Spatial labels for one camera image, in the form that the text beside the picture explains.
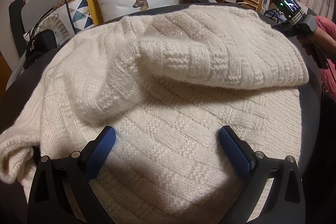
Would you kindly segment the person right hand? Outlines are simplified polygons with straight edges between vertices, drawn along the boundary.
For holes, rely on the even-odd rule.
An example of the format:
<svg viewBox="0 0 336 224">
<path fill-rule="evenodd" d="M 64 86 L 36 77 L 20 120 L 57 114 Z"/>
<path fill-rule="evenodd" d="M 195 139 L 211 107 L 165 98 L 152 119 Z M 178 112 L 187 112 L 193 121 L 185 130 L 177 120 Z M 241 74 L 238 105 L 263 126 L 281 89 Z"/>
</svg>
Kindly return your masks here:
<svg viewBox="0 0 336 224">
<path fill-rule="evenodd" d="M 335 59 L 336 42 L 329 34 L 320 28 L 317 28 L 315 32 L 306 36 L 297 36 L 297 39 L 308 55 L 311 55 L 311 50 L 309 49 L 308 44 L 313 43 L 325 54 L 328 59 Z"/>
</svg>

